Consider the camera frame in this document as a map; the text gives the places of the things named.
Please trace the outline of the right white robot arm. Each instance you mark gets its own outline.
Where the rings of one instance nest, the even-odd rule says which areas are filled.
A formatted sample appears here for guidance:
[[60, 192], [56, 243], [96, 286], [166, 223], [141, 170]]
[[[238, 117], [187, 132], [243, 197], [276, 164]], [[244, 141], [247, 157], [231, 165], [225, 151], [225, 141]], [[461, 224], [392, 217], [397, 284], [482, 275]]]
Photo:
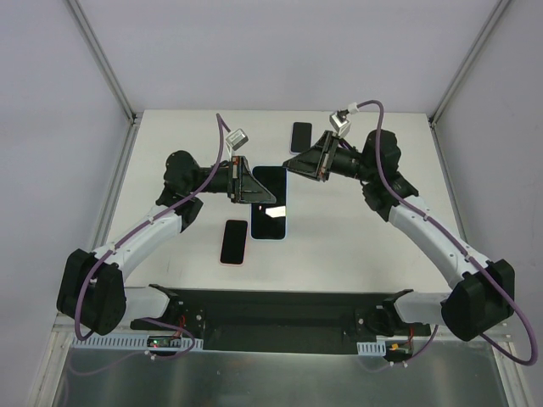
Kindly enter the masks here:
[[429, 207], [399, 172], [400, 157], [393, 132], [370, 132], [357, 151], [325, 131], [283, 168], [314, 181], [327, 181], [331, 174], [358, 180], [368, 207], [408, 236], [445, 278], [448, 293], [406, 289], [386, 298], [372, 317], [375, 332], [392, 336], [411, 324], [444, 325], [457, 338], [470, 341], [512, 316], [507, 301], [514, 296], [515, 271], [504, 259], [492, 262], [434, 225]]

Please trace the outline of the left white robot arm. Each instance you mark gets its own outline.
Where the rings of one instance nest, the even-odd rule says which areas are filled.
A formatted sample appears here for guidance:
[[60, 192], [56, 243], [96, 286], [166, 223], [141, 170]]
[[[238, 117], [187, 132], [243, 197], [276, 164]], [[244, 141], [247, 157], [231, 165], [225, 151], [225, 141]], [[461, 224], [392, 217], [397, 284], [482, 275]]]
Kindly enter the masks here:
[[162, 330], [173, 328], [179, 309], [165, 289], [127, 289], [127, 277], [162, 243], [185, 232], [203, 207], [200, 193], [224, 193], [234, 204], [273, 204], [276, 197], [251, 174], [244, 156], [201, 167], [187, 151], [165, 162], [164, 187], [151, 210], [124, 236], [90, 252], [77, 249], [64, 267], [57, 309], [82, 328], [106, 335], [124, 320], [150, 318]]

